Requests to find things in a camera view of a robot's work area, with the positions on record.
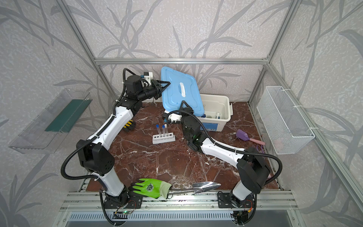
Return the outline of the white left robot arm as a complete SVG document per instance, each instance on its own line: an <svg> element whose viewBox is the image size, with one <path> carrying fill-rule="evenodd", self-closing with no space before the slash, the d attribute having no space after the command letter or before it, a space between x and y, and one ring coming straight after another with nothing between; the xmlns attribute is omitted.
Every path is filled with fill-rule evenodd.
<svg viewBox="0 0 363 227"><path fill-rule="evenodd" d="M137 75L127 68L123 69L123 91L113 105L112 114L87 140L78 141L76 150L61 166L62 177L68 180L92 178L102 185L101 194L106 196L107 201L118 207L126 205L129 201L127 188L115 172L115 159L109 148L121 130L134 129L132 118L142 108L142 102L160 98L169 86L168 81L153 79L151 72ZM66 173L66 166L75 155L89 175L70 176Z"/></svg>

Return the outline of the blue plastic bin lid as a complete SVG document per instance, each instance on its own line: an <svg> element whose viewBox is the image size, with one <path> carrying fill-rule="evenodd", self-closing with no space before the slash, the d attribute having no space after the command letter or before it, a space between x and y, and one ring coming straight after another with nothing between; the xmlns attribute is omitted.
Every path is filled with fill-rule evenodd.
<svg viewBox="0 0 363 227"><path fill-rule="evenodd" d="M161 69L161 80L170 82L162 92L163 107L166 111L178 110L182 101L185 101L198 117L204 115L204 107L196 79L169 67Z"/></svg>

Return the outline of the white stoppered test tube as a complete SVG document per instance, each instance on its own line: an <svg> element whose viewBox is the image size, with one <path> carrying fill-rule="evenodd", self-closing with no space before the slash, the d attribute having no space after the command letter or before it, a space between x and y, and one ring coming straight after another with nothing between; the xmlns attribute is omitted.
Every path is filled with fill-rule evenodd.
<svg viewBox="0 0 363 227"><path fill-rule="evenodd" d="M164 124L164 129L165 129L165 134L166 134L166 136L168 136L168 128L167 128L167 124Z"/></svg>

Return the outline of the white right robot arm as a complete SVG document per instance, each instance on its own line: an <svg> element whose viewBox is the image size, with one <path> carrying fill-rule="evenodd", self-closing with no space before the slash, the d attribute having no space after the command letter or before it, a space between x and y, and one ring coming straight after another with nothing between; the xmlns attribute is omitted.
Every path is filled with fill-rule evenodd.
<svg viewBox="0 0 363 227"><path fill-rule="evenodd" d="M230 192L232 205L239 208L250 195L257 197L263 187L273 182L283 170L281 160L249 147L236 148L213 139L203 123L191 112L176 110L164 113L168 124L181 123L183 137L193 151L214 156L235 167L240 181Z"/></svg>

